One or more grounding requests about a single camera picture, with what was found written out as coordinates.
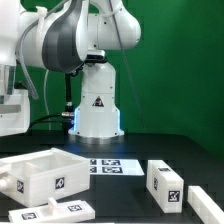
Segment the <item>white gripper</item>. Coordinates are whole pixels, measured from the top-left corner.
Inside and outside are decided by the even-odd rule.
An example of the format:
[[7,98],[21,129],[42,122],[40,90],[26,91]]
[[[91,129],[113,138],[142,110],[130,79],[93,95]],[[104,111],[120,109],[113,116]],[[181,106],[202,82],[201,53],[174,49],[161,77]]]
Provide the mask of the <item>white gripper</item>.
[[30,125],[28,91],[15,89],[0,97],[0,137],[25,133]]

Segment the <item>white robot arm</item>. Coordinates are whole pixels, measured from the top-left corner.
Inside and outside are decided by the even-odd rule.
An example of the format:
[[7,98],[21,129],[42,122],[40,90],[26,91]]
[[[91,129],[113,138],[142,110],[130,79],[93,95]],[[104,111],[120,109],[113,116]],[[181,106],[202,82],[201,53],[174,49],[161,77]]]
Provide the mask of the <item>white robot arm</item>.
[[29,66],[66,76],[83,73],[81,102],[66,101],[68,133],[89,144],[122,139],[115,106],[114,67],[107,50],[136,46],[139,22],[122,0],[61,0],[53,9],[26,10],[21,0],[0,0],[0,136],[24,133],[30,126],[30,98],[38,93],[28,73],[15,84],[16,67]]

